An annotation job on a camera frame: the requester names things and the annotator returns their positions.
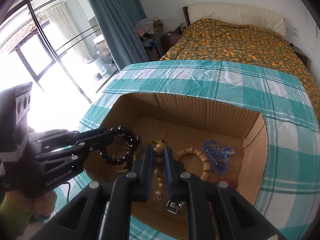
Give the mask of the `green sleeve forearm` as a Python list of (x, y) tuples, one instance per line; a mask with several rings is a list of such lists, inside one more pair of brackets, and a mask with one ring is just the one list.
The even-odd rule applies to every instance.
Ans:
[(23, 236), (32, 214), (19, 211), (5, 196), (1, 204), (1, 239), (16, 239)]

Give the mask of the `left hand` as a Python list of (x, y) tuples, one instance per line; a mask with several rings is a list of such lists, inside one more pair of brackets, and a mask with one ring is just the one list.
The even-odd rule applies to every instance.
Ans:
[(44, 217), (51, 215), (55, 209), (57, 195), (55, 191), (45, 193), (39, 198), (28, 199), (19, 190), (6, 193), (8, 202), (21, 213), (35, 213)]

